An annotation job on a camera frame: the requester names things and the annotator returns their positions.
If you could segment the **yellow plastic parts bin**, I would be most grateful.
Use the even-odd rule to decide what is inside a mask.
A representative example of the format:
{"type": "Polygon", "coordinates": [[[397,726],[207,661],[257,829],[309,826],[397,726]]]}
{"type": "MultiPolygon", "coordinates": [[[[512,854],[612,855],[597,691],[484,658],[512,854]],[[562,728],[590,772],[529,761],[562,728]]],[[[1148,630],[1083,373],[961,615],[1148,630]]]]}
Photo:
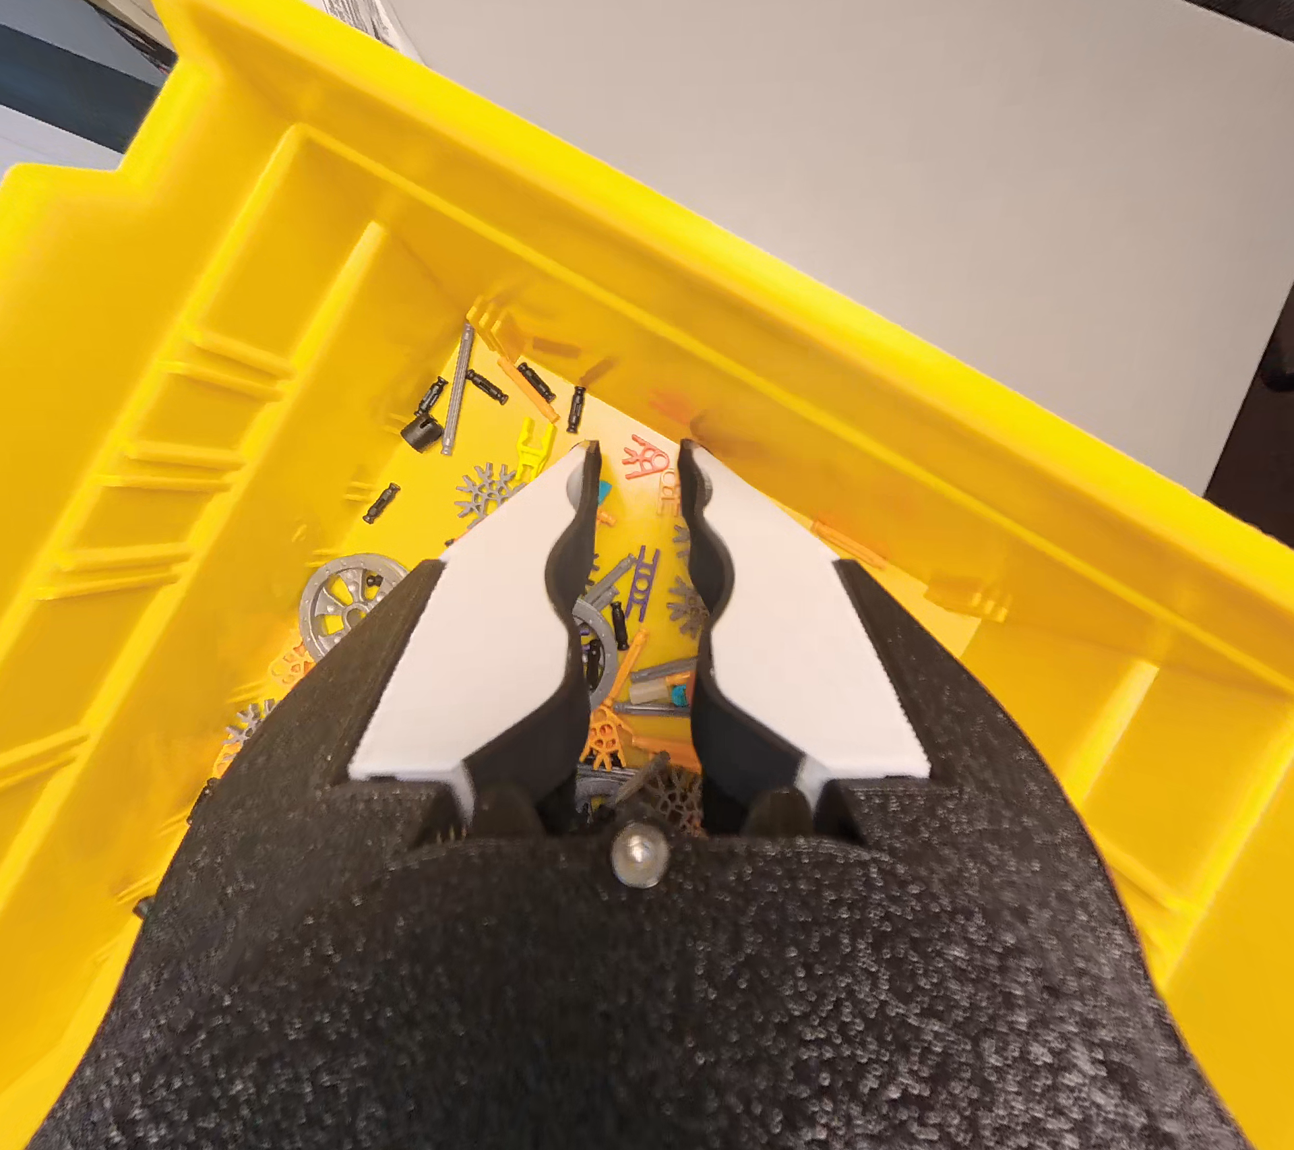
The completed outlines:
{"type": "Polygon", "coordinates": [[[1292,552],[301,0],[153,1],[120,166],[2,182],[2,1146],[1290,1148],[1292,552]],[[621,450],[519,360],[865,571],[926,781],[349,780],[462,397],[621,450]]]}

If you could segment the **pile of dark wheel parts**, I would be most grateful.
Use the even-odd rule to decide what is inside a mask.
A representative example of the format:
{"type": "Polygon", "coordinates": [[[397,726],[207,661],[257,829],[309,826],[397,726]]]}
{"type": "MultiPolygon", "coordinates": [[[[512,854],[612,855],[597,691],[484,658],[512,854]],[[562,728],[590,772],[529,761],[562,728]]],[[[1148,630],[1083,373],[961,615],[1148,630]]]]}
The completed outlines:
{"type": "MultiPolygon", "coordinates": [[[[606,432],[597,502],[597,541],[586,589],[575,606],[584,670],[590,687],[591,726],[580,754],[580,776],[619,776],[647,765],[660,752],[669,772],[656,776],[654,802],[686,829],[700,829],[700,761],[689,735],[689,700],[697,670],[697,641],[706,617],[700,595],[689,582],[689,534],[680,513],[676,445],[641,423],[615,413],[588,389],[562,382],[554,389],[543,373],[519,360],[519,373],[560,412],[560,425],[606,432]]],[[[504,458],[512,421],[480,413],[462,428],[462,397],[456,452],[462,465],[453,508],[462,532],[477,526],[556,456],[558,423],[543,421],[525,402],[516,445],[504,458]]],[[[260,728],[290,687],[314,667],[303,648],[299,622],[283,656],[272,665],[273,687],[235,713],[214,761],[212,776],[223,776],[246,741],[260,728]]]]}

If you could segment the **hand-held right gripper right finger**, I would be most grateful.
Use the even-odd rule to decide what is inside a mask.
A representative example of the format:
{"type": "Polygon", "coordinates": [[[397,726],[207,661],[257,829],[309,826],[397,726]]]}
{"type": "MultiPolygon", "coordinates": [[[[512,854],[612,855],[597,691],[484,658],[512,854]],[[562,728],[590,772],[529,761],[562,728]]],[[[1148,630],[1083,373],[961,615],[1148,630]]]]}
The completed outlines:
{"type": "Polygon", "coordinates": [[[926,781],[930,754],[834,554],[695,439],[678,447],[687,574],[704,608],[691,744],[710,824],[793,791],[809,815],[835,781],[926,781]]]}

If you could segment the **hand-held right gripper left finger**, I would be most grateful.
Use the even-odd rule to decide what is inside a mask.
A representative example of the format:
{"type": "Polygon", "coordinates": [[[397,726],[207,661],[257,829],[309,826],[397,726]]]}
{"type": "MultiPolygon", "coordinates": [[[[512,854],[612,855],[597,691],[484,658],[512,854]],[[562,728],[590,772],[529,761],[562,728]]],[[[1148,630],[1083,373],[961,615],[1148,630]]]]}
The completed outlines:
{"type": "Polygon", "coordinates": [[[349,780],[436,783],[473,818],[495,785],[536,805],[573,778],[591,713],[575,600],[601,471],[601,447],[577,443],[431,561],[349,780]]]}

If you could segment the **grey spoked wheel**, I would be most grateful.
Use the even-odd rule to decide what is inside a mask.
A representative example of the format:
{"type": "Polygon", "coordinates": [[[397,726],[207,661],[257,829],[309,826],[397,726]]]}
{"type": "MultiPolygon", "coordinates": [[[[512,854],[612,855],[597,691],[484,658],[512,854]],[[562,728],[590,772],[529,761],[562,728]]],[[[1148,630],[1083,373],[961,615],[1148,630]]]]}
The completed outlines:
{"type": "Polygon", "coordinates": [[[394,591],[408,569],[377,552],[327,560],[299,595],[299,637],[309,658],[321,661],[394,591]]]}

